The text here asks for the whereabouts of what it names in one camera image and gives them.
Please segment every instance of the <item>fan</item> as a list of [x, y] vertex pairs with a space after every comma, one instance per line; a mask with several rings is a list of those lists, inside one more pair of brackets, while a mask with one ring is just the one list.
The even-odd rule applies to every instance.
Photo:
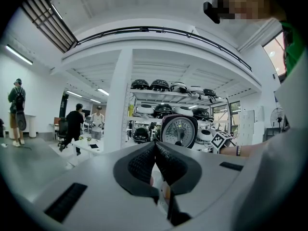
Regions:
[[273, 128], [281, 128], [284, 125], [284, 111], [282, 108], [276, 108], [270, 115], [270, 123]]

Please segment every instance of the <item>black backpack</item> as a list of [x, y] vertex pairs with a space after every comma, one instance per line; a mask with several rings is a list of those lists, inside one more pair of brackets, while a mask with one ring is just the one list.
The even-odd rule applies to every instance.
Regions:
[[23, 96], [23, 88], [21, 87], [20, 91], [17, 93], [17, 97], [15, 99], [15, 105], [17, 111], [23, 111], [25, 108], [25, 98]]

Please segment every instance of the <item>black rectangular strip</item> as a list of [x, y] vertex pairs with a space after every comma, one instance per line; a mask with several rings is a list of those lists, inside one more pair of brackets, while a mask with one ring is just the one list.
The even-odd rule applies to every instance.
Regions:
[[228, 162], [222, 162], [219, 166], [234, 169], [234, 170], [237, 170], [237, 171], [241, 171], [244, 167], [242, 165], [232, 164], [232, 163], [228, 163]]
[[86, 185], [73, 183], [47, 210], [45, 210], [45, 214], [58, 222], [62, 222], [86, 188]]

